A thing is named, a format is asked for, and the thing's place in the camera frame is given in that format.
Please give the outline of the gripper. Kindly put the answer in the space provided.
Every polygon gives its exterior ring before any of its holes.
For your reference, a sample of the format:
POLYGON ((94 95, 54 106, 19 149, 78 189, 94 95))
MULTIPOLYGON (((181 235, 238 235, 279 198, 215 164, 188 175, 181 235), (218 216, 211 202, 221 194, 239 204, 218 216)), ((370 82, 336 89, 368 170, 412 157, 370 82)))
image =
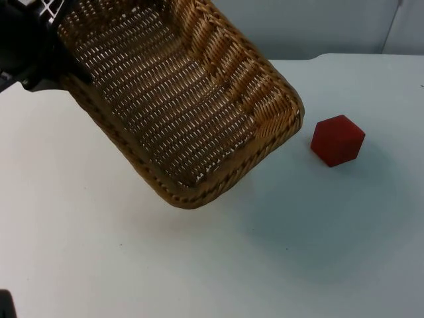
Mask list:
POLYGON ((75 1, 30 1, 28 9, 36 23, 40 38, 30 73, 20 75, 20 83, 27 91, 60 90, 61 77, 73 75, 84 83, 90 83, 92 76, 86 70, 58 35, 59 26, 75 6, 75 1))

